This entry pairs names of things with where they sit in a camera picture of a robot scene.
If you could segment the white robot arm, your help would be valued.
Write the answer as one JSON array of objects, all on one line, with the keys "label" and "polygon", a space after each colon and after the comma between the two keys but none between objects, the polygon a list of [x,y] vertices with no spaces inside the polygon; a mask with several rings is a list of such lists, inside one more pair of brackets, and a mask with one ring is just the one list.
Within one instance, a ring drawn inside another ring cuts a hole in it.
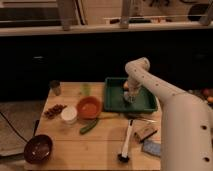
[{"label": "white robot arm", "polygon": [[213,171],[213,109],[149,68],[146,57],[125,65],[129,96],[135,97],[143,86],[163,103],[161,171]]}]

